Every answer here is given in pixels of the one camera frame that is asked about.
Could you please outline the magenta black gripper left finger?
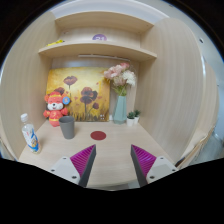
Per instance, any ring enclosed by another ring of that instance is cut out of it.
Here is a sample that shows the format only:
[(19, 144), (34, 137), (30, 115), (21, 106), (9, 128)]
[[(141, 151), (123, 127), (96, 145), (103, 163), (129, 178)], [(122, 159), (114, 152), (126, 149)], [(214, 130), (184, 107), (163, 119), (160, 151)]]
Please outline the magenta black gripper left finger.
[(89, 146), (70, 157), (70, 160), (80, 175), (79, 186), (86, 187), (91, 169), (96, 157), (96, 146)]

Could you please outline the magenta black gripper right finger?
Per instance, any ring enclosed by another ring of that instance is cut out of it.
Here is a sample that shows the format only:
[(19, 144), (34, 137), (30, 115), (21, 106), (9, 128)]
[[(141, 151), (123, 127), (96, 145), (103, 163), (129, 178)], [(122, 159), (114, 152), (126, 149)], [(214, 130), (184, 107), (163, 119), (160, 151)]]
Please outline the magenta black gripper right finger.
[(146, 177), (156, 161), (156, 156), (136, 145), (131, 145), (131, 158), (139, 186), (144, 187), (147, 185)]

